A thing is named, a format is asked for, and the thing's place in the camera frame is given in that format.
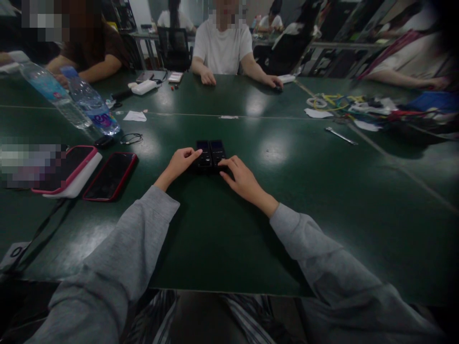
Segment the plastic water bottle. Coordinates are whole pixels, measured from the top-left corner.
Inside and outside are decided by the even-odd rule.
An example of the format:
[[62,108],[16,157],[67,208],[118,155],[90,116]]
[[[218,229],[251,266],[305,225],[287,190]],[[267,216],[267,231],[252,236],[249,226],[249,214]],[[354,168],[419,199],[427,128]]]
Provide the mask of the plastic water bottle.
[[9,55],[15,62],[19,63],[22,76],[48,99],[70,123],[78,129],[88,128],[92,125],[91,120],[75,104],[50,72],[31,62],[22,51],[10,52]]
[[68,88],[73,100],[86,112],[97,128],[105,135],[115,135],[120,125],[110,113],[105,101],[86,81],[81,80],[73,67],[62,67],[62,74],[68,79]]

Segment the water bottle label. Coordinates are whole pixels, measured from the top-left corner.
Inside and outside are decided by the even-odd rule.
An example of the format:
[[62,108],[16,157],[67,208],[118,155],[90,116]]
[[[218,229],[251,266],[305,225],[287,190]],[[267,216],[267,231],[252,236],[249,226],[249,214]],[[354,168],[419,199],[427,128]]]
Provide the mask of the water bottle label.
[[52,76],[31,78],[29,82],[48,100],[56,101],[67,96],[67,92]]
[[116,123],[116,119],[113,117],[111,112],[89,116],[89,118],[94,122],[96,127],[99,128],[109,128],[113,123]]

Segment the blue bottle cap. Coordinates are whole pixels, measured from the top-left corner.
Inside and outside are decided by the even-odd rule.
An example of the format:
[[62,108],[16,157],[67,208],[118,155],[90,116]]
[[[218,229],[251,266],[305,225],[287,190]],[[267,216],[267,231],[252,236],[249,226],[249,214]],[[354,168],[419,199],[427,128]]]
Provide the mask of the blue bottle cap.
[[71,67],[71,66],[61,67],[61,72],[62,72],[62,74],[64,74],[64,76],[67,79],[70,79],[70,78],[73,78],[75,76],[78,76],[78,72],[75,70],[74,67]]

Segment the grey sweatshirt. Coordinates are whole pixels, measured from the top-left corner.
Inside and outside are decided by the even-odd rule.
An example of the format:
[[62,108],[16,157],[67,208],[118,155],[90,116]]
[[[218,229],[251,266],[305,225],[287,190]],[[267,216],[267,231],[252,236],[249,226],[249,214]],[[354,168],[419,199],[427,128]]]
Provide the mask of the grey sweatshirt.
[[[145,292],[180,204],[152,186],[63,281],[47,320],[28,343],[117,343],[128,309]],[[321,343],[435,343],[443,333],[416,313],[314,220],[280,204],[271,226],[298,261],[316,299],[304,299],[309,332]]]

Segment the metal tool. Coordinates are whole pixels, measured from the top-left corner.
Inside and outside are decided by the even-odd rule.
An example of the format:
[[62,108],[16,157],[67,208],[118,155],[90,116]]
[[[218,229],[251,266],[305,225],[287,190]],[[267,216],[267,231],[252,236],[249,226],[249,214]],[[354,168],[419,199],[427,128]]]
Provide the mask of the metal tool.
[[357,146],[357,145],[358,145],[357,142],[354,142],[354,141],[352,141],[352,140],[349,140],[349,139],[345,138],[344,136],[342,136],[341,134],[338,134],[338,133],[337,133],[336,131],[334,131],[331,127],[326,127],[325,130],[326,130],[326,131],[329,131],[329,132],[331,132],[332,134],[335,134],[336,136],[338,136],[338,137],[342,138],[343,140],[349,142],[351,145],[354,145],[354,146]]

